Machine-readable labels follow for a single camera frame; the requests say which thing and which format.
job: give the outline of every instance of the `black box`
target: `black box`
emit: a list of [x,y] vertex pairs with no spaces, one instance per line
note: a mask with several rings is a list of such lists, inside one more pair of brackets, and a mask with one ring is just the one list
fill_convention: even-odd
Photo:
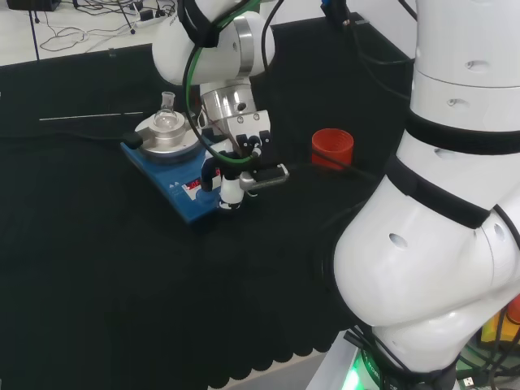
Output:
[[7,0],[12,10],[54,11],[61,0]]

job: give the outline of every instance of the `red display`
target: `red display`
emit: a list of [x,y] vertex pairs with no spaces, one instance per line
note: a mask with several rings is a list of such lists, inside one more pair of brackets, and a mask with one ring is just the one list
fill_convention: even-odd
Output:
[[[217,177],[217,176],[220,176],[220,170],[218,168],[215,169],[213,177]],[[190,181],[189,183],[186,183],[185,186],[186,186],[186,189],[188,189],[188,190],[195,189],[195,188],[201,186],[201,180],[196,179],[194,181]]]

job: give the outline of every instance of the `red plastic container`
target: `red plastic container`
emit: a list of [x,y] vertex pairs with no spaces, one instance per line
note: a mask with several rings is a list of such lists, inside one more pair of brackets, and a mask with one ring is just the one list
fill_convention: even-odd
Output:
[[330,167],[332,169],[344,169],[341,165],[335,164],[318,156],[314,150],[325,154],[330,158],[343,164],[352,164],[352,154],[354,149],[354,139],[350,134],[339,128],[324,128],[312,136],[312,163]]
[[512,323],[520,324],[520,295],[507,305],[507,317]]

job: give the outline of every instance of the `black tablecloth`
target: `black tablecloth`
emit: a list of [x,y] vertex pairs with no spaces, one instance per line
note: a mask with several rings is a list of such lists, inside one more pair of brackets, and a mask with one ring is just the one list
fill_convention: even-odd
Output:
[[[363,36],[367,50],[399,56],[371,29]],[[400,140],[407,103],[379,89],[343,37],[320,19],[278,27],[275,39],[272,86],[258,77],[253,90],[258,107],[270,111],[291,179],[248,199],[236,214],[185,225],[108,141],[0,139],[5,389],[220,387],[228,377],[242,379],[252,368],[265,370],[293,353],[327,351],[349,324],[316,272],[319,244],[337,235],[346,220],[325,231],[320,227],[370,196],[377,183],[310,166],[310,137],[320,128],[350,131],[356,164],[380,178]],[[149,47],[136,50],[150,58]],[[79,60],[63,61],[40,65],[61,67],[64,80],[78,77],[70,75],[77,68],[63,64]],[[37,69],[0,69],[0,87],[11,96],[2,108],[9,124],[0,136],[58,129],[115,135],[141,120],[32,124],[30,107],[20,105],[29,87],[22,80],[32,83]],[[81,72],[79,94],[65,81],[37,89],[36,112],[50,117],[64,116],[66,109],[97,110],[92,106],[98,102],[82,101],[101,88],[96,83],[102,82],[102,69],[96,69]],[[386,72],[382,77],[389,83],[406,85],[404,71]],[[131,101],[128,89],[110,93]],[[143,90],[132,93],[156,103],[155,97],[142,97]],[[70,103],[72,95],[79,106]]]

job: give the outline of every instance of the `black strap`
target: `black strap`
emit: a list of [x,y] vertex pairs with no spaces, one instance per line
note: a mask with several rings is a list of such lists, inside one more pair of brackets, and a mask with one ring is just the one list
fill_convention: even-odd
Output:
[[402,193],[467,228],[480,228],[489,211],[456,197],[409,169],[397,156],[388,160],[387,177]]
[[195,0],[179,0],[177,15],[189,39],[200,47],[217,47],[219,29],[202,13]]
[[406,131],[414,138],[453,152],[498,156],[520,153],[520,131],[478,132],[452,128],[409,112]]

